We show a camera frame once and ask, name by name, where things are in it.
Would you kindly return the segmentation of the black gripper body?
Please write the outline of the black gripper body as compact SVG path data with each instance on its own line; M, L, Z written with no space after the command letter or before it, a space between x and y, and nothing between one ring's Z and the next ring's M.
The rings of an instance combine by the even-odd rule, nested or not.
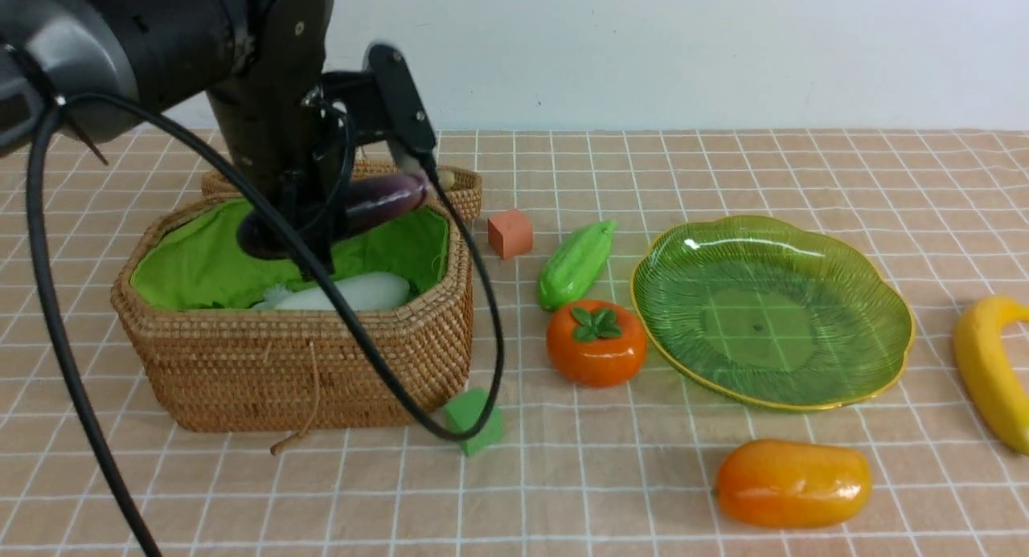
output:
M236 169L269 202L326 202L342 164L338 125L304 99L322 81L335 0L246 0L247 56L208 100Z

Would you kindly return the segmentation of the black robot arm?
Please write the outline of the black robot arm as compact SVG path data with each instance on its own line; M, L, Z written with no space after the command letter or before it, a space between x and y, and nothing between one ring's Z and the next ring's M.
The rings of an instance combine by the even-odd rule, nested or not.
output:
M2 154L26 145L42 99L14 47L57 92L118 93L155 113L206 93L232 164L272 204L288 171L312 174L301 206L338 182L330 126L301 105L325 63L335 0L2 0Z

